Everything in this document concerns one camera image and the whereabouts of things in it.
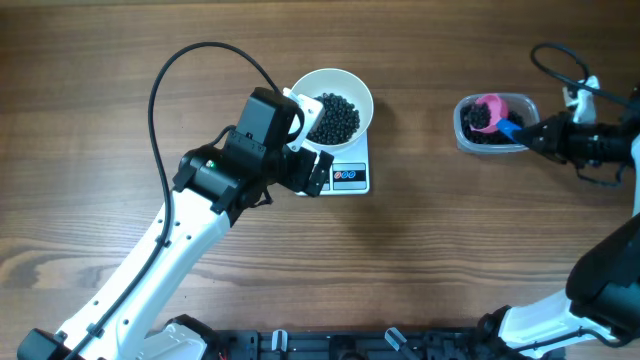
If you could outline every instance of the wood grain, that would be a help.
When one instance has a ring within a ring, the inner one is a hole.
[[[278,2],[295,2],[296,0],[278,0]],[[0,0],[0,7],[51,7],[51,6],[88,6],[88,5],[158,5],[158,4],[220,4],[220,3],[266,3],[271,0]]]
[[[463,154],[453,108],[501,91],[529,95],[542,117],[562,109],[560,84],[528,60],[547,40],[573,47],[626,96],[640,78],[639,10],[577,0],[0,10],[0,358],[79,309],[148,227],[162,203],[148,93],[171,54],[203,40],[246,50],[281,87],[323,67],[360,76],[376,103],[373,189],[306,199],[274,188],[276,203],[242,216],[158,324],[188,313],[220,329],[473,325],[561,289],[575,261],[629,218],[634,174],[606,189],[531,153]],[[223,51],[172,67],[156,106],[170,175],[185,151],[237,121],[255,86],[255,70]],[[603,121],[621,112],[597,107]],[[570,357],[639,349],[584,344]]]

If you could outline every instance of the digital scale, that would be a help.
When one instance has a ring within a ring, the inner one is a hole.
[[[305,114],[305,122],[298,138],[287,145],[293,151],[299,151],[300,147],[303,147],[320,154],[320,150],[314,148],[306,138],[307,134],[317,126],[317,120],[324,115],[322,103],[302,94],[296,95],[288,88],[283,89],[283,94],[294,100]],[[299,127],[300,121],[296,115],[289,133],[296,132]],[[366,131],[353,144],[338,147],[335,150],[323,150],[333,155],[334,159],[329,169],[330,176],[322,187],[320,195],[359,195],[369,192],[371,182]],[[306,196],[303,192],[296,194]]]

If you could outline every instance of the black beans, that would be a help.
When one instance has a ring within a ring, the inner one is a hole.
[[[467,140],[471,141],[475,144],[491,144],[491,145],[506,145],[513,144],[513,141],[509,139],[506,135],[501,133],[500,131],[496,131],[492,134],[485,134],[478,131],[471,130],[471,126],[476,129],[482,129],[489,125],[489,108],[486,104],[478,105],[467,105],[460,110],[460,118],[462,125],[462,132]],[[524,127],[524,119],[520,114],[515,111],[509,111],[509,116],[507,117],[509,121],[512,123]]]
[[[325,113],[315,131],[307,139],[323,145],[343,144],[360,128],[360,114],[342,96],[324,93],[315,98],[324,105]]]

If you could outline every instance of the white robotic arm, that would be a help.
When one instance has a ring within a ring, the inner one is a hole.
[[[192,190],[172,191],[173,218],[164,219],[164,206],[151,227],[98,293],[58,334],[66,334],[65,346],[74,348],[140,271],[156,245],[164,221],[171,222],[169,243],[147,275],[80,353],[85,359],[147,359],[143,340],[158,313],[187,273],[211,246],[231,228],[225,212],[214,213],[212,202]]]
[[[640,165],[640,136],[631,145],[631,156],[638,169]],[[640,212],[640,176],[636,176],[633,216]],[[519,348],[534,343],[569,336],[580,329],[592,330],[608,341],[615,342],[617,338],[611,334],[611,328],[602,326],[587,317],[578,317],[571,312],[571,300],[567,298],[566,289],[542,299],[534,304],[513,307],[509,309],[502,320],[499,336],[507,346]],[[522,355],[538,359],[545,353],[579,342],[594,340],[589,334],[570,337],[551,345],[539,346],[520,352]]]

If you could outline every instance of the plastic container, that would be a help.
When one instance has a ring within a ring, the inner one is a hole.
[[[367,131],[373,119],[373,96],[367,85],[352,73],[340,69],[320,69],[303,76],[291,88],[294,94],[303,94],[311,98],[323,93],[341,95],[352,103],[360,114],[360,127],[351,135],[346,143],[338,145],[322,145],[309,139],[305,141],[316,150],[324,150],[330,154],[346,149]]]
[[[473,154],[505,154],[527,150],[526,146],[520,144],[487,145],[476,144],[467,140],[462,132],[460,110],[467,105],[475,103],[478,98],[484,95],[486,94],[467,96],[458,103],[456,109],[453,111],[453,129],[456,133],[456,139],[458,139],[458,149]],[[538,108],[527,96],[511,93],[498,93],[498,96],[507,103],[510,111],[513,110],[522,116],[525,126],[531,126],[540,122]]]

